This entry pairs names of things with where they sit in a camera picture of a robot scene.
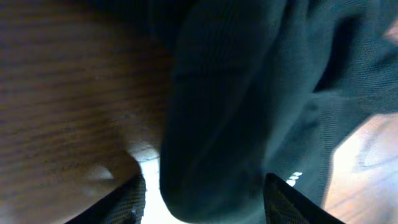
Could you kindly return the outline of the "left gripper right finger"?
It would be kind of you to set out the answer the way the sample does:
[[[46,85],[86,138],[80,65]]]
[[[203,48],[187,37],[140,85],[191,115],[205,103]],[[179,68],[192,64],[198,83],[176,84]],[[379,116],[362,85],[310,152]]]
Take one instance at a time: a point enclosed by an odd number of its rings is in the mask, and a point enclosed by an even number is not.
[[[344,224],[275,174],[267,174],[263,189],[267,224]]]

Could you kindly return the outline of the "black t-shirt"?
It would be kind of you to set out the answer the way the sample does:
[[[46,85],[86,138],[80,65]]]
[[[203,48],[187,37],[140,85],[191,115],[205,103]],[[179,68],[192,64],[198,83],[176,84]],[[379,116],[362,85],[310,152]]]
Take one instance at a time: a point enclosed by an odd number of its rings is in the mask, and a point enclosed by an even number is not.
[[[96,1],[174,55],[160,193],[187,223],[264,223],[266,175],[322,206],[333,153],[397,112],[390,0]]]

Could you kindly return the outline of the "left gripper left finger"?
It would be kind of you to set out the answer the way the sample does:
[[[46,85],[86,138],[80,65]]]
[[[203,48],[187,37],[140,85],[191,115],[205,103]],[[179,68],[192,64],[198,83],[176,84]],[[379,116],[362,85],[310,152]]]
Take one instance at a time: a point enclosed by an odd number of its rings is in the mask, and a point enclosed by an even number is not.
[[[65,224],[141,224],[145,205],[146,182],[139,174]]]

